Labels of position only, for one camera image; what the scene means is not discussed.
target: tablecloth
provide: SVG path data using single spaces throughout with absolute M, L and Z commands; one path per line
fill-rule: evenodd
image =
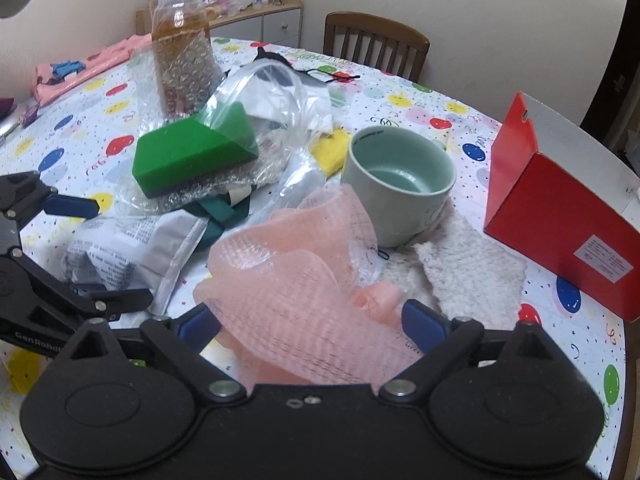
M 500 123 L 446 95 L 352 62 L 302 49 L 225 38 L 213 38 L 212 45 L 224 70 L 250 62 L 257 47 L 265 46 L 285 56 L 296 69 L 361 75 L 348 84 L 330 84 L 339 125 L 352 133 L 372 124 L 397 125 L 441 142 L 458 171 L 452 191 L 454 206 L 482 230 L 491 145 Z M 135 60 L 94 78 L 42 110 L 41 118 L 0 148 L 2 172 L 39 170 L 43 181 L 60 192 L 95 198 L 102 213 L 113 213 L 114 186 L 123 172 L 130 171 L 140 123 L 132 62 Z M 77 222 L 38 215 L 22 231 L 24 251 L 59 276 L 60 261 Z M 183 269 L 170 303 L 171 316 L 193 306 L 193 288 L 207 276 L 205 258 L 206 254 L 194 256 Z M 600 397 L 606 423 L 589 466 L 607 478 L 625 391 L 622 320 L 530 260 L 520 318 L 541 323 Z M 0 369 L 0 449 L 17 473 L 26 474 L 35 462 L 20 432 L 18 409 L 22 392 L 28 390 L 44 363 L 7 344 L 0 351 L 9 370 Z M 234 356 L 216 342 L 203 355 L 233 372 Z

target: blue gripper pad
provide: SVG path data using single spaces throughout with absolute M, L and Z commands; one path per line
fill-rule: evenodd
M 222 325 L 208 307 L 195 307 L 194 315 L 185 314 L 177 336 L 194 352 L 200 353 L 218 335 Z
M 402 307 L 402 330 L 426 354 L 449 335 L 450 321 L 417 300 Z
M 73 216 L 90 220 L 98 216 L 100 206 L 90 198 L 53 194 L 45 200 L 44 212 L 54 216 Z

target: cabinet drawer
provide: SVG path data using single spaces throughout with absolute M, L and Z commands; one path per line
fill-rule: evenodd
M 282 45 L 282 46 L 290 46 L 291 48 L 298 48 L 300 41 L 300 36 L 294 36 L 293 38 L 287 38 L 286 40 L 276 41 L 275 43 L 271 43 L 274 45 Z
M 211 35 L 217 38 L 260 41 L 262 39 L 262 17 L 256 16 L 221 27 L 211 27 Z
M 297 36 L 300 33 L 300 12 L 301 9 L 291 9 L 267 14 L 264 17 L 262 40 L 265 43 L 277 43 Z

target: purple item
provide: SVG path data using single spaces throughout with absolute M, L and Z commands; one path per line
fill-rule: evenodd
M 7 117 L 14 108 L 14 99 L 11 97 L 0 98 L 0 121 Z
M 25 113 L 22 115 L 23 128 L 26 128 L 27 126 L 35 122 L 35 120 L 38 118 L 38 110 L 40 110 L 39 104 L 35 104 L 26 109 Z

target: green sponge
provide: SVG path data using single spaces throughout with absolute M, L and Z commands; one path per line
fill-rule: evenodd
M 131 173 L 148 198 L 188 184 L 214 170 L 257 158 L 254 130 L 241 103 L 216 110 L 216 129 L 189 117 L 138 139 Z

